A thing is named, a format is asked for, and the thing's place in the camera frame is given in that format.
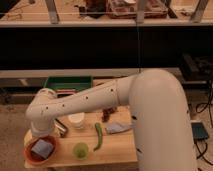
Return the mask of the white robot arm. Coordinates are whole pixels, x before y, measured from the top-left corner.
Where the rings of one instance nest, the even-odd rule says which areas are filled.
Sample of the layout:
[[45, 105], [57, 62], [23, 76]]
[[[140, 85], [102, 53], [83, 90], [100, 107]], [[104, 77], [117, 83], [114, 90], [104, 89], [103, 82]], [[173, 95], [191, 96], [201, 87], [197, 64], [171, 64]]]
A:
[[163, 69], [115, 79], [58, 98], [43, 88], [26, 110], [31, 133], [44, 137], [64, 115], [128, 106], [139, 171], [197, 171], [187, 98], [179, 80]]

